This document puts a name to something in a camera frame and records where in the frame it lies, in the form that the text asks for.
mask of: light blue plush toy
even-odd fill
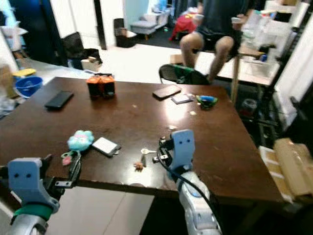
[[[91,131],[79,130],[68,139],[67,144],[70,150],[84,151],[92,144],[93,140]]]

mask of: dark shirt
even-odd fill
[[[231,18],[246,14],[253,0],[203,0],[203,22],[197,31],[205,35],[227,35],[236,38],[239,31],[232,28]]]

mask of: dark brown tabletop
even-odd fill
[[[197,102],[176,105],[158,101],[152,92],[163,84],[116,82],[113,99],[89,98],[83,79],[54,78],[12,114],[0,121],[0,165],[21,157],[53,154],[48,175],[67,178],[60,155],[76,130],[91,130],[122,146],[107,158],[95,149],[83,157],[79,185],[154,195],[177,195],[175,185],[160,164],[147,155],[147,167],[135,172],[142,148],[155,150],[158,139],[169,136],[169,125],[191,129],[195,135],[194,171],[220,198],[277,202],[281,195],[263,164],[224,88],[180,85],[182,93],[212,95],[217,105],[202,111]],[[61,111],[49,112],[44,104],[60,90],[74,97]]]

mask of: black chair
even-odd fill
[[[132,38],[127,37],[127,29],[124,26],[124,19],[118,18],[113,20],[114,35],[117,47],[130,48],[135,45]]]
[[[94,57],[99,64],[102,64],[99,50],[93,48],[84,49],[79,32],[66,36],[62,39],[62,42],[67,58],[72,60],[74,68],[83,70],[81,60],[88,59],[88,57]]]
[[[161,83],[165,79],[178,84],[210,85],[202,73],[189,67],[168,64],[161,66],[158,72]]]

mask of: black shorts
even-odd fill
[[[223,35],[223,34],[212,34],[212,35],[206,35],[203,34],[201,32],[195,31],[194,33],[198,33],[202,36],[203,38],[203,43],[204,46],[202,49],[194,49],[193,53],[196,54],[199,51],[207,51],[207,50],[212,50],[215,52],[215,44],[217,43],[217,41],[219,39],[221,39],[222,37],[225,37],[227,35]],[[231,49],[230,53],[229,53],[229,58],[227,61],[231,60],[233,57],[238,55],[238,49],[240,47],[240,42],[241,42],[241,36],[237,36],[237,37],[232,37],[230,36],[232,39],[234,39],[234,46]]]

